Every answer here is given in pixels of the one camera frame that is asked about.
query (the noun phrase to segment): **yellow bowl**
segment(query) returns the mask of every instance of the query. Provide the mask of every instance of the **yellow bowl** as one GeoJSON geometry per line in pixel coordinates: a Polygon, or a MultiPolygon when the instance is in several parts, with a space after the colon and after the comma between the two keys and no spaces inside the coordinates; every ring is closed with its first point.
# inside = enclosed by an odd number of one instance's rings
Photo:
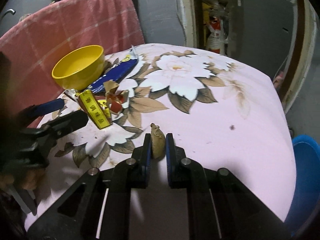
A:
{"type": "Polygon", "coordinates": [[[63,89],[83,90],[101,76],[103,65],[103,47],[90,45],[64,56],[51,75],[63,89]]]}

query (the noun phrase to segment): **pink tablecloth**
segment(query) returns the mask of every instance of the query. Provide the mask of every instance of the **pink tablecloth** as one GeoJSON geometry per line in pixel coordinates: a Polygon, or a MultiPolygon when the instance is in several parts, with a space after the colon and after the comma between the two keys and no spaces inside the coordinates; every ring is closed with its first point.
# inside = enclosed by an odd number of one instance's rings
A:
{"type": "MultiPolygon", "coordinates": [[[[130,92],[124,113],[108,128],[98,130],[89,121],[59,141],[36,192],[38,215],[28,215],[26,228],[92,165],[105,170],[129,158],[133,148],[143,144],[152,122],[164,134],[173,133],[176,145],[205,168],[231,170],[284,220],[296,170],[286,119],[270,78],[199,49],[144,44],[137,52],[138,65],[120,83],[121,90],[130,92]],[[81,149],[99,161],[82,161],[81,149]]],[[[125,54],[107,58],[113,61],[125,54]]],[[[62,114],[79,108],[71,100],[66,106],[62,114]]],[[[50,119],[51,114],[41,123],[50,119]]],[[[131,207],[130,239],[188,239],[186,193],[169,189],[165,159],[152,163],[148,189],[132,191],[131,207]]]]}

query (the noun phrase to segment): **floor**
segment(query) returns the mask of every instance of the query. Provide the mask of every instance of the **floor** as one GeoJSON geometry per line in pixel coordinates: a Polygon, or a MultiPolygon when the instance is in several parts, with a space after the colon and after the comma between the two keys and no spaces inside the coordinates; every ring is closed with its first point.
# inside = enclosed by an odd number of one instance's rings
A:
{"type": "Polygon", "coordinates": [[[306,134],[320,144],[320,29],[306,80],[286,115],[295,136],[306,134]]]}

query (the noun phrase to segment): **metal faucet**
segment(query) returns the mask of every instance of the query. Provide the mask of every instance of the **metal faucet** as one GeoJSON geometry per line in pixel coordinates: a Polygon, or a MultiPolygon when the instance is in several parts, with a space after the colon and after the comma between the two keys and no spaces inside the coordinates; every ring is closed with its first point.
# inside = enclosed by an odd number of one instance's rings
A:
{"type": "Polygon", "coordinates": [[[6,16],[8,13],[11,13],[12,15],[15,15],[16,10],[14,10],[14,9],[6,10],[5,13],[4,13],[4,14],[1,16],[1,18],[0,18],[0,23],[2,22],[4,16],[6,16]]]}

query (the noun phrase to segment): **table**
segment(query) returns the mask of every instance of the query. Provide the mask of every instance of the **table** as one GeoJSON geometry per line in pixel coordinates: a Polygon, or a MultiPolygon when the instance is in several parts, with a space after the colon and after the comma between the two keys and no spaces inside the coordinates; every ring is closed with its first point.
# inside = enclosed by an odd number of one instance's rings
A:
{"type": "MultiPolygon", "coordinates": [[[[91,166],[114,167],[141,146],[150,124],[205,168],[226,167],[281,220],[295,189],[295,160],[280,100],[268,76],[228,57],[166,44],[136,48],[139,63],[120,83],[128,102],[112,126],[86,127],[60,139],[49,155],[46,178],[36,191],[39,217],[91,166]]],[[[127,51],[106,56],[113,62],[127,51]]],[[[40,125],[79,109],[66,108],[40,125]]],[[[170,190],[166,160],[152,160],[149,187],[132,190],[130,239],[188,239],[185,190],[170,190]]]]}

